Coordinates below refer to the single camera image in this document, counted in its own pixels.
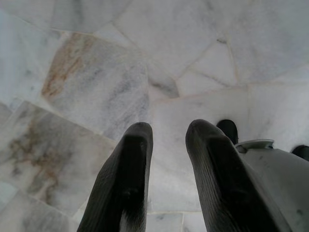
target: marble floor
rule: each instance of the marble floor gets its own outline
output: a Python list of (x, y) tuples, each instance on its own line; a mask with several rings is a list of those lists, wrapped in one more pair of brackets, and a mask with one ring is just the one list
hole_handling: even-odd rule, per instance
[(0, 0), (0, 231), (77, 230), (129, 125), (154, 131), (147, 232), (206, 231), (189, 123), (309, 144), (307, 0)]

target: brown marble stain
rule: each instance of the brown marble stain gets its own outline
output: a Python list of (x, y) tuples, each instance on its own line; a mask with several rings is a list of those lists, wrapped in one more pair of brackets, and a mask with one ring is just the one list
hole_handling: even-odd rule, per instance
[(83, 55), (90, 50), (95, 40), (92, 36), (75, 33), (64, 43), (54, 57), (42, 88), (44, 97), (50, 99), (61, 93), (66, 80), (85, 66), (87, 60), (83, 59)]
[(63, 146), (59, 145), (61, 137), (57, 137), (54, 131), (50, 132), (47, 126), (50, 118), (40, 121), (41, 112), (35, 113), (27, 131), (9, 145), (10, 159), (14, 162), (12, 175), (22, 175), (20, 165), (26, 162), (37, 168), (27, 192), (36, 194), (44, 189), (45, 195), (41, 200), (53, 205), (53, 191), (59, 184), (58, 177), (72, 154), (69, 149), (63, 149)]

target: marble tile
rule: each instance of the marble tile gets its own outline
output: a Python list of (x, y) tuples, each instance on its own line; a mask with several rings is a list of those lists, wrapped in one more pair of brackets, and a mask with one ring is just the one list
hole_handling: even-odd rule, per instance
[(181, 96), (196, 95), (229, 87), (216, 79), (193, 70), (188, 70), (179, 78), (177, 80), (177, 86)]
[(186, 213), (183, 218), (183, 232), (206, 232), (203, 214)]
[(3, 103), (0, 102), (0, 126), (8, 120), (12, 111)]
[(297, 69), (291, 70), (276, 79), (273, 79), (272, 82), (275, 83), (309, 83), (309, 65), (304, 65)]
[(115, 140), (149, 121), (142, 55), (89, 35), (73, 34), (57, 51), (42, 95), (65, 118)]
[(55, 0), (1, 0), (0, 8), (26, 22), (47, 29), (53, 16)]
[(1, 231), (75, 232), (77, 228), (69, 217), (21, 191), (0, 211)]
[(149, 191), (153, 211), (201, 211), (193, 168), (185, 147), (189, 124), (198, 118), (216, 124), (235, 121), (240, 140), (248, 135), (246, 88), (164, 101), (154, 107), (154, 151)]
[(73, 216), (114, 147), (115, 142), (25, 102), (0, 131), (0, 179)]
[(18, 189), (14, 186), (0, 181), (0, 213), (2, 210), (4, 210), (4, 208), (11, 201), (11, 199), (14, 198), (17, 192)]
[(93, 35), (123, 47), (132, 46), (132, 42), (126, 38), (112, 23), (106, 24), (103, 28), (93, 33)]
[(0, 9), (0, 101), (35, 102), (62, 34), (41, 30)]
[(254, 0), (206, 0), (212, 6), (212, 17), (219, 31), (224, 31)]
[(254, 1), (227, 36), (244, 83), (272, 80), (308, 61), (309, 2)]
[(291, 151), (309, 143), (309, 85), (268, 84), (249, 87), (251, 139), (273, 139)]
[(212, 77), (219, 83), (234, 86), (237, 84), (237, 79), (232, 59), (224, 43), (225, 40), (221, 41), (221, 43), (213, 44), (205, 55), (192, 66), (192, 69)]
[(122, 13), (132, 0), (57, 0), (52, 27), (95, 32)]
[(147, 59), (147, 74), (151, 102), (179, 97), (174, 79), (151, 59)]
[(148, 214), (146, 232), (181, 232), (182, 214)]
[(133, 0), (115, 24), (179, 76), (216, 39), (210, 8), (202, 0)]
[(78, 224), (80, 224), (83, 219), (83, 216), (84, 216), (87, 204), (88, 204), (88, 200), (89, 198), (87, 198), (87, 200), (82, 204), (82, 206), (77, 210), (77, 212), (73, 216), (73, 220), (78, 222)]

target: floor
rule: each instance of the floor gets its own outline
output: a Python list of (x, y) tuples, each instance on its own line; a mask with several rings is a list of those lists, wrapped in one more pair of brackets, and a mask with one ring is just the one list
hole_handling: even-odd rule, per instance
[(147, 232), (206, 231), (189, 123), (309, 143), (307, 0), (0, 0), (0, 231), (74, 232), (126, 128), (154, 131)]

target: white marble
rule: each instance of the white marble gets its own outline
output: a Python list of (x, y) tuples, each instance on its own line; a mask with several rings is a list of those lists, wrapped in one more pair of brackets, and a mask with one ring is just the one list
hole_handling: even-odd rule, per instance
[(183, 232), (206, 232), (203, 214), (186, 213), (183, 218)]
[(4, 232), (75, 232), (77, 228), (69, 217), (21, 191), (0, 211)]
[(177, 80), (180, 96), (190, 96), (229, 87), (203, 73), (188, 70)]
[(273, 139), (290, 152), (309, 143), (309, 85), (268, 84), (249, 87), (251, 139)]
[(111, 139), (149, 121), (143, 56), (89, 35), (73, 34), (58, 50), (42, 95), (65, 118)]
[(133, 45), (132, 42), (126, 38), (112, 23), (106, 24), (103, 28), (93, 33), (93, 35), (123, 47)]
[(0, 102), (0, 126), (8, 120), (12, 111), (3, 103)]
[(192, 66), (192, 69), (212, 77), (219, 83), (235, 86), (237, 79), (232, 58), (224, 43), (225, 40), (220, 41), (222, 42), (216, 42), (207, 49), (205, 55)]
[(115, 24), (177, 77), (216, 39), (208, 12), (202, 0), (133, 0)]
[(274, 83), (309, 83), (309, 65), (306, 64), (294, 70), (291, 70), (276, 79), (271, 80)]
[(63, 40), (60, 32), (37, 29), (0, 9), (0, 101), (36, 102)]
[(114, 147), (115, 142), (25, 102), (0, 131), (0, 179), (73, 216)]
[(160, 64), (147, 59), (149, 99), (151, 102), (179, 97), (174, 79)]
[(132, 0), (57, 0), (52, 28), (95, 32), (121, 14)]
[(74, 221), (81, 223), (83, 216), (84, 216), (84, 213), (85, 213), (85, 210), (86, 210), (86, 207), (87, 207), (87, 204), (88, 204), (88, 200), (89, 200), (89, 198), (87, 198), (87, 200), (82, 204), (82, 206), (73, 215)]
[(246, 88), (161, 102), (154, 107), (154, 151), (149, 191), (153, 211), (201, 211), (193, 168), (185, 147), (189, 124), (198, 118), (216, 124), (235, 121), (240, 140), (248, 135)]
[(17, 194), (18, 189), (14, 186), (0, 181), (0, 212), (6, 207), (6, 205)]
[(182, 214), (149, 214), (147, 215), (146, 232), (180, 232)]
[(13, 98), (9, 105), (7, 105), (7, 108), (14, 112), (21, 104), (23, 103), (23, 100), (20, 98)]
[(224, 31), (254, 0), (206, 0), (212, 8), (212, 17), (219, 31)]
[(55, 0), (0, 0), (0, 8), (26, 22), (47, 29), (53, 16)]
[[(94, 36), (126, 48), (138, 49), (111, 23), (96, 31)], [(150, 57), (144, 55), (143, 60), (147, 67), (150, 102), (179, 97), (172, 75)]]
[(241, 82), (271, 80), (308, 62), (309, 2), (260, 0), (238, 16), (227, 37)]

